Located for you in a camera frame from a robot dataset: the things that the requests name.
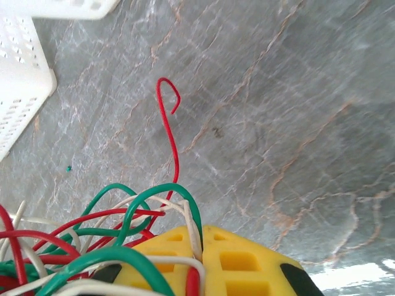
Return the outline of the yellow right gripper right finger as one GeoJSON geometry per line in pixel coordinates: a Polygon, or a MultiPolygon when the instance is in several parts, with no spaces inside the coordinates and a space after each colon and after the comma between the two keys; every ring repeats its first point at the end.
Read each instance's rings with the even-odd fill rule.
{"type": "Polygon", "coordinates": [[[206,295],[322,295],[297,262],[216,226],[203,227],[206,295]]]}

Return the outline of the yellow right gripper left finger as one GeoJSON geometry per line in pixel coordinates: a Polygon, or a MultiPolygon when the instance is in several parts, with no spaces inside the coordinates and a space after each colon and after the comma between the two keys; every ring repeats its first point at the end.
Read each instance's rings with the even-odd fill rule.
{"type": "MultiPolygon", "coordinates": [[[[197,231],[178,227],[132,248],[153,262],[175,295],[204,295],[203,248],[197,231]]],[[[136,268],[127,263],[102,267],[92,278],[139,290],[152,289],[136,268]]]]}

